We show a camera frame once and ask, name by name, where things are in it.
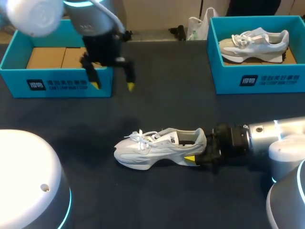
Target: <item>grey sneaker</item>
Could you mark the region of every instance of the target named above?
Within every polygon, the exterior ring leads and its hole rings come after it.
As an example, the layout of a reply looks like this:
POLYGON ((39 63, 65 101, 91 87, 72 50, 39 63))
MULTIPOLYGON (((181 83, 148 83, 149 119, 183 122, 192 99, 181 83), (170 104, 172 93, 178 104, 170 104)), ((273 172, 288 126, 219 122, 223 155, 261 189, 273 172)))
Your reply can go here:
POLYGON ((286 52, 288 44, 288 31, 270 33, 258 28, 220 41, 219 48, 224 58, 237 63, 250 57, 267 62, 282 62, 282 54, 286 52))
POLYGON ((202 129, 184 131, 168 128, 160 132, 133 132, 119 142, 114 157, 122 165, 147 170, 162 159, 169 159, 182 166, 195 166, 185 156, 201 154, 206 147, 202 129))

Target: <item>blue cardboard box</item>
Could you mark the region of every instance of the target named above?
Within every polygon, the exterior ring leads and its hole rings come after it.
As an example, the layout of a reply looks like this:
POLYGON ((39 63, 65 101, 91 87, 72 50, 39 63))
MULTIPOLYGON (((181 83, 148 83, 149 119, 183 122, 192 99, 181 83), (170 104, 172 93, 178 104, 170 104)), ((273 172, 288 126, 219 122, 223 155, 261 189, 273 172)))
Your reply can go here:
POLYGON ((88 81, 81 68, 26 69, 34 47, 83 47, 81 36, 70 20, 62 20, 56 31, 32 38, 16 31, 0 65, 0 74, 14 98, 110 97, 112 68, 98 68, 100 90, 88 81))
POLYGON ((299 16, 211 18, 207 52, 217 94, 305 92, 305 24, 299 16), (225 65, 218 42, 259 27, 287 30, 297 64, 225 65))

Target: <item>black tablecloth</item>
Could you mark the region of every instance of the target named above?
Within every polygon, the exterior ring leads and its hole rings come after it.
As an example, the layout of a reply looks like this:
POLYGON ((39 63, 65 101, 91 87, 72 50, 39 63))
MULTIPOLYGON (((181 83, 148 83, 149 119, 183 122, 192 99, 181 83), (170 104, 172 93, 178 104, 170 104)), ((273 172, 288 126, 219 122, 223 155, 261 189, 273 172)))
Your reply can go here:
MULTIPOLYGON (((0 46, 0 56, 7 46, 0 46)), ((57 152, 77 229, 269 229, 264 172, 227 166, 217 175, 172 163, 120 166, 113 146, 141 128, 211 129, 305 114, 304 94, 216 95, 205 42, 131 42, 138 80, 115 71, 112 98, 13 99, 0 79, 0 128, 35 133, 57 152)))

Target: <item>white plastic bag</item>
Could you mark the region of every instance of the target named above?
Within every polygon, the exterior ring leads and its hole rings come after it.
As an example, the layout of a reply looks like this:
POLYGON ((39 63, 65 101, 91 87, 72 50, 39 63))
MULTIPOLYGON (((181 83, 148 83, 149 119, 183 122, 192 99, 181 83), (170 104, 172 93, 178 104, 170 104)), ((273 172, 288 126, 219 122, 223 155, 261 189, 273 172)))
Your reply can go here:
POLYGON ((189 18, 187 40, 206 40, 208 37, 209 22, 211 17, 218 17, 218 13, 212 7, 206 10, 203 21, 195 17, 189 18))

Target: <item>shoelace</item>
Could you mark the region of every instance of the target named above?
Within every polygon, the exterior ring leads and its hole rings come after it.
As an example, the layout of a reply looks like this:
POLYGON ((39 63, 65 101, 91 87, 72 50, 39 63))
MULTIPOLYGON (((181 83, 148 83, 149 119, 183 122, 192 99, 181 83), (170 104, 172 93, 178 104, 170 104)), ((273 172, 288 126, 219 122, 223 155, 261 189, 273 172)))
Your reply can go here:
POLYGON ((154 145, 153 142, 144 139, 147 135, 152 135, 152 139, 160 137, 156 131, 151 131, 143 134, 143 131, 140 129, 139 132, 135 131, 131 135, 125 136, 125 138, 130 138, 132 141, 138 142, 138 150, 145 150, 154 145))
POLYGON ((251 37, 249 37, 251 34, 246 35, 248 32, 249 31, 243 32, 240 35, 232 35, 232 41, 234 45, 238 46, 238 45, 242 45, 243 43, 247 44, 253 42, 251 37))

